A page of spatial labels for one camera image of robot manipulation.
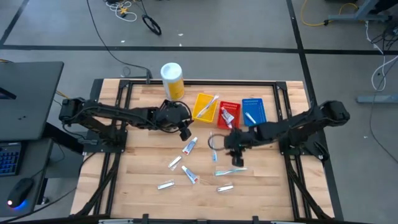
blue light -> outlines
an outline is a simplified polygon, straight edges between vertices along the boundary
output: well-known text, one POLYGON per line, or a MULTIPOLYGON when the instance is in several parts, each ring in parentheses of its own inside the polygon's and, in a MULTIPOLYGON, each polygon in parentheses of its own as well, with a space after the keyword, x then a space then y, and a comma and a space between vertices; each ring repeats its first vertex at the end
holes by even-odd
POLYGON ((24 200, 18 207, 13 208, 13 210, 21 210, 27 205, 27 200, 24 200))

red tray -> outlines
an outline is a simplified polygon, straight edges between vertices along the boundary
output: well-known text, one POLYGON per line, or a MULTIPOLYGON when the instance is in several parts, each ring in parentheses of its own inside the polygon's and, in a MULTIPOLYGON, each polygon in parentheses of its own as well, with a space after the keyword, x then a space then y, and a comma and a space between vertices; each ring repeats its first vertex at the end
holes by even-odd
POLYGON ((232 120, 231 124, 233 127, 238 128, 240 115, 241 115, 241 105, 239 103, 231 103, 225 101, 220 102, 220 109, 218 110, 217 127, 221 129, 229 129, 229 127, 225 123, 225 120, 223 119, 223 117, 221 117, 221 115, 223 114, 223 112, 221 111, 221 107, 224 107, 228 111, 228 113, 230 113, 232 116, 235 117, 235 119, 232 120))

black metal frame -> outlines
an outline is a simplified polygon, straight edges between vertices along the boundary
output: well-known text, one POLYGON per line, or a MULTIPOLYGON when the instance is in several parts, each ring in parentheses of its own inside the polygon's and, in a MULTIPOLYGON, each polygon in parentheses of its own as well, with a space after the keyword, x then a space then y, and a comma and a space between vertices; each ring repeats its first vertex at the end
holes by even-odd
MULTIPOLYGON (((123 83, 123 88, 127 87, 127 96, 126 96, 126 103, 124 105, 125 108, 129 108, 129 103, 130 103, 130 99, 131 99, 131 93, 132 93, 132 88, 134 85, 146 85, 146 80, 145 79, 120 79, 120 82, 123 83)), ((97 79, 94 81, 93 87, 91 89, 91 94, 90 97, 92 100, 99 100, 99 96, 100 96, 100 92, 102 89, 102 84, 103 84, 103 79, 97 79)), ((150 85, 161 85, 162 84, 162 80, 151 80, 150 85)), ((284 98, 284 103, 285 103, 285 109, 286 109, 286 114, 287 114, 287 118, 290 118, 292 116, 292 110, 290 107, 290 101, 289 101, 289 95, 287 93, 287 85, 286 82, 262 82, 262 81, 230 81, 230 80, 184 80, 184 84, 186 85, 239 85, 239 86, 269 86, 272 87, 273 92, 274 92, 274 99, 275 99, 275 107, 276 107, 276 112, 277 112, 277 117, 278 120, 281 121, 283 120, 283 114, 282 114, 282 108, 281 108, 281 103, 280 103, 280 97, 279 97, 279 92, 281 91, 283 94, 283 98, 284 98)), ((116 98, 116 104, 119 105, 120 104, 120 99, 121 99, 121 94, 119 94, 118 92, 118 96, 116 98)), ((326 142, 324 139, 321 138, 322 144, 324 146, 326 146, 326 142)), ((119 161, 120 161, 120 157, 121 154, 117 153, 115 155, 115 160, 114 162, 116 162, 117 166, 119 166, 119 161)), ((302 169, 302 163, 301 163, 301 159, 300 156, 294 156, 293 158, 291 158, 288 155, 283 155, 284 160, 285 160, 285 165, 286 168, 288 167, 289 163, 291 163, 292 160, 295 161, 296 163, 296 168, 297 168, 297 175, 299 177, 299 179, 301 180, 301 182, 303 183, 303 185, 305 186, 305 178, 304 178, 304 173, 303 173, 303 169, 302 169)), ((109 158, 110 158, 110 153, 106 153, 105 154, 105 158, 104 158, 104 162, 103 162, 103 167, 102 167, 102 171, 101 171, 101 179, 100 179, 100 183, 102 182, 104 176, 107 173, 108 170, 108 166, 109 166, 109 158)), ((326 175, 326 180, 328 182, 328 184, 330 185, 330 182, 332 184, 335 185, 335 180, 334 180, 334 176, 330 176, 328 175, 330 172, 333 173, 331 169, 331 167, 325 166, 325 175, 326 175)), ((292 203, 292 212, 294 215, 295 220, 300 218, 300 212, 299 212, 299 206, 297 203, 297 195, 296 195, 296 190, 295 190, 295 184, 293 182, 293 180, 291 178, 289 178, 289 175, 287 175, 288 178, 288 183, 289 183, 289 193, 290 193, 290 198, 291 198, 291 203, 292 203)), ((106 214, 110 215, 111 214, 111 209, 112 209, 112 204, 113 204, 113 196, 114 196, 114 190, 116 187, 116 179, 117 176, 114 176, 112 178, 112 181, 110 183, 110 188, 109 188, 109 195, 108 195, 108 200, 106 203, 106 214)), ((336 194, 336 192, 333 192, 332 195, 330 194, 331 198, 337 198, 338 200, 338 196, 336 194)), ((304 205, 304 211, 305 211, 305 218, 311 218, 311 209, 309 207, 308 202, 306 201, 306 199, 303 197, 303 205, 304 205)), ((335 217, 337 220, 342 220, 342 217, 338 217, 337 215, 342 214, 341 212, 341 207, 340 205, 338 205, 335 208, 335 205, 333 204, 333 200, 332 199, 332 206, 333 209, 338 210, 335 211, 335 217)), ((100 204, 101 204, 101 198, 97 201, 97 204, 95 205, 95 209, 94 209, 94 214, 97 215, 99 214, 100 211, 100 204)), ((177 220, 163 220, 165 222, 174 222, 177 220)), ((253 221, 236 221, 239 223, 254 223, 253 221)))

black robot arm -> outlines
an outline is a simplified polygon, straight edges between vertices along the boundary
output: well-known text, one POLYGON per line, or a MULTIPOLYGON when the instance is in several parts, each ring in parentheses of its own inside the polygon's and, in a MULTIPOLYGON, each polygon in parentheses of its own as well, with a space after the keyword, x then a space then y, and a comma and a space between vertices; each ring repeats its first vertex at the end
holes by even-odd
POLYGON ((243 166, 242 152, 253 146, 261 146, 279 140, 281 153, 301 154, 313 149, 304 149, 305 143, 317 131, 327 126, 341 126, 349 120, 349 113, 342 102, 326 101, 320 106, 313 106, 308 111, 279 122, 266 122, 251 126, 244 132, 234 128, 229 136, 224 138, 224 148, 229 149, 234 166, 243 166))
POLYGON ((191 136, 188 126, 193 122, 188 106, 180 101, 165 100, 160 107, 133 109, 104 105, 83 98, 62 101, 62 109, 59 115, 62 124, 80 124, 97 133, 101 139, 109 144, 120 142, 118 139, 118 136, 120 136, 119 130, 101 123, 95 117, 125 121, 140 129, 161 130, 166 133, 180 131, 180 137, 183 141, 191 136))

keyboard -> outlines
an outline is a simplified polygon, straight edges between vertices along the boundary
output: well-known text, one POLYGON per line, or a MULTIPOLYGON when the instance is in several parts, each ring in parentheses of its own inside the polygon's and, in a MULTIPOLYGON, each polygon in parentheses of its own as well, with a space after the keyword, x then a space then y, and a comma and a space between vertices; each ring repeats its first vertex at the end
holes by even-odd
POLYGON ((0 142, 0 177, 18 175, 22 156, 21 142, 0 142))

